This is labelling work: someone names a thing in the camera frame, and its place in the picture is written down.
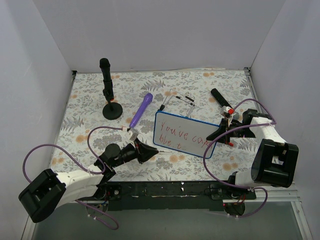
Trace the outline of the red white marker pen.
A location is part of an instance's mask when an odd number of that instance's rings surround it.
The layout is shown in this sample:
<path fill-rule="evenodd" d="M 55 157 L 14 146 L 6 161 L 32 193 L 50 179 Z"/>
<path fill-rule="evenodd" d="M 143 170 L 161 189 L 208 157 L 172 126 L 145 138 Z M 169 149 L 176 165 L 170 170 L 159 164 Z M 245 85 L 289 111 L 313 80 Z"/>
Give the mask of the red white marker pen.
<path fill-rule="evenodd" d="M 170 151 L 170 150 L 160 150 L 160 149 L 158 149 L 158 152 L 159 152 L 159 153 L 171 153 L 172 151 Z"/>

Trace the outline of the blue framed whiteboard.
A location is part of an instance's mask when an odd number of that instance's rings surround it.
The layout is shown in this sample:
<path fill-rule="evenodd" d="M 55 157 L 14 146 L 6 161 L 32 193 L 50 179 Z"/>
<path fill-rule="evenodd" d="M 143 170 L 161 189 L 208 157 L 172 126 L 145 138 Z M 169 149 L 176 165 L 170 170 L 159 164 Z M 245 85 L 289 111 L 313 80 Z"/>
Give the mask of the blue framed whiteboard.
<path fill-rule="evenodd" d="M 157 111 L 153 128 L 153 143 L 160 147 L 203 157 L 210 141 L 207 137 L 219 129 L 213 123 Z"/>

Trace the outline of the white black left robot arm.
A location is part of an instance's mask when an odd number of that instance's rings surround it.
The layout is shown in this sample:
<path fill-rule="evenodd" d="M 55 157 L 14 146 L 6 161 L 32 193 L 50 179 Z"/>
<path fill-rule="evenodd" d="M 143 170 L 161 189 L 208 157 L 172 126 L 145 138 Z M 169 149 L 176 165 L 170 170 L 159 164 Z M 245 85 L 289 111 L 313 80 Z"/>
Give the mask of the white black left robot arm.
<path fill-rule="evenodd" d="M 107 188 L 107 182 L 116 175 L 116 167 L 132 160 L 143 164 L 159 152 L 138 139 L 124 148 L 111 143 L 87 170 L 58 173 L 50 168 L 43 170 L 18 195 L 18 199 L 32 221 L 39 223 L 56 208 L 75 200 L 90 197 L 108 200 L 113 191 Z"/>

